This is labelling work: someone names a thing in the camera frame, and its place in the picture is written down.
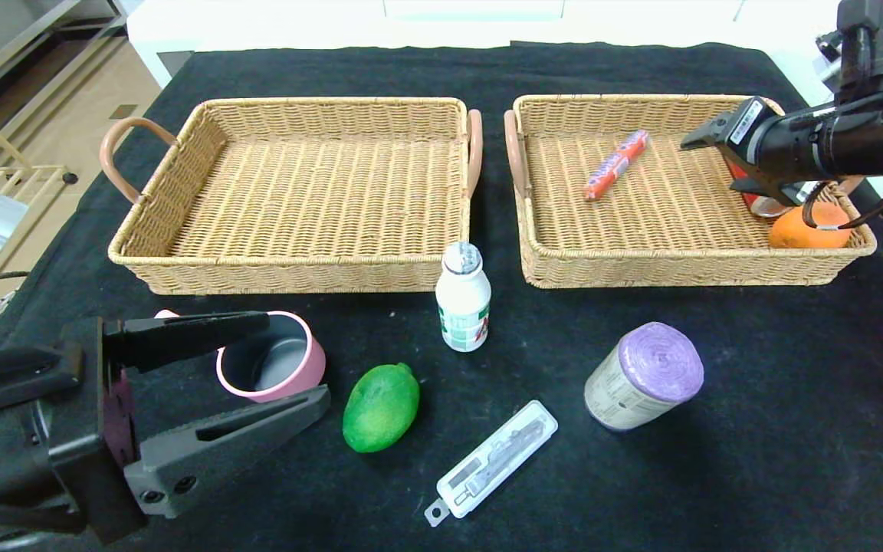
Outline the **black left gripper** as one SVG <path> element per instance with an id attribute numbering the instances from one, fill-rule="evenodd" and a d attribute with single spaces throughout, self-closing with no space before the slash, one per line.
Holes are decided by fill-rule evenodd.
<path id="1" fill-rule="evenodd" d="M 106 330 L 92 317 L 50 345 L 0 350 L 0 546 L 85 531 L 109 544 L 144 527 L 145 514 L 177 518 L 322 419 L 326 385 L 182 424 L 137 451 L 118 366 L 148 373 L 269 324 L 260 311 L 127 319 Z"/>

